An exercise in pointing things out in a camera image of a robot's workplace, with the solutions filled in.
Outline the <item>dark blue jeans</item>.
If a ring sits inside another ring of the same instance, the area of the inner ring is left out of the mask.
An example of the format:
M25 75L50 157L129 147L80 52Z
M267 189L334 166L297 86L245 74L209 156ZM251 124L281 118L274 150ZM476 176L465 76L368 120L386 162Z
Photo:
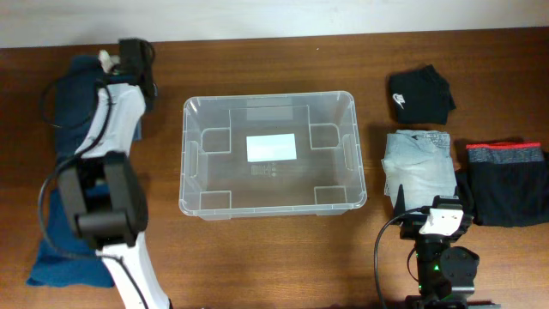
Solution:
M54 147L58 161L84 149L99 134L108 95L112 97L113 111L107 131L99 145L84 156L102 156L111 150L129 153L131 144L142 139L145 100L141 90L123 83L98 91L95 82L103 73L96 56L77 56L72 59L67 75L57 84L54 123L61 127L55 130Z

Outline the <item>clear plastic storage container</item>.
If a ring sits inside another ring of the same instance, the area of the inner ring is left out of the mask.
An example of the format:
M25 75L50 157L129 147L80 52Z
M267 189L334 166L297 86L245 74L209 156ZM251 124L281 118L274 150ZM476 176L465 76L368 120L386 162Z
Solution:
M347 91L191 97L178 206L206 221L341 215L368 198Z

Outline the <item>teal blue shirt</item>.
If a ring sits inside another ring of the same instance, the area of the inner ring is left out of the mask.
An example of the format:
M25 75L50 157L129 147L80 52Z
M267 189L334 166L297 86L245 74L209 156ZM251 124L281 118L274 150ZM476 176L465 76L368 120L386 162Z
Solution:
M63 203L58 190L50 193L50 218L48 235L56 245L67 251L92 254L84 240L74 236L69 228ZM98 260L73 259L56 253L45 240L41 240L36 260L26 284L31 287L66 288L85 285L95 288L113 288L112 276L105 265Z

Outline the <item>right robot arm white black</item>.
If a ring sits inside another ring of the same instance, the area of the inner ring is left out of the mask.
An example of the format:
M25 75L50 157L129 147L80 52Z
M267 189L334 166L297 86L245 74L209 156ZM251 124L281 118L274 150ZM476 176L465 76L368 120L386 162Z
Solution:
M395 224L400 238L414 242L419 294L407 296L408 308L499 308L489 300L471 301L480 265L475 252L453 244L473 223L457 196L435 196L430 205L407 209L398 188Z

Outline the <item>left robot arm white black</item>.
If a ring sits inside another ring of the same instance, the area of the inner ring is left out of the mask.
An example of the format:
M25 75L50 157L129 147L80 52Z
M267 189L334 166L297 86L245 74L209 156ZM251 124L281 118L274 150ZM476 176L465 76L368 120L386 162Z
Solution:
M157 97L153 46L121 39L119 54L99 54L94 114L87 135L54 176L73 234L93 249L89 258L108 269L127 308L170 308L146 246L148 204L130 164L143 114Z

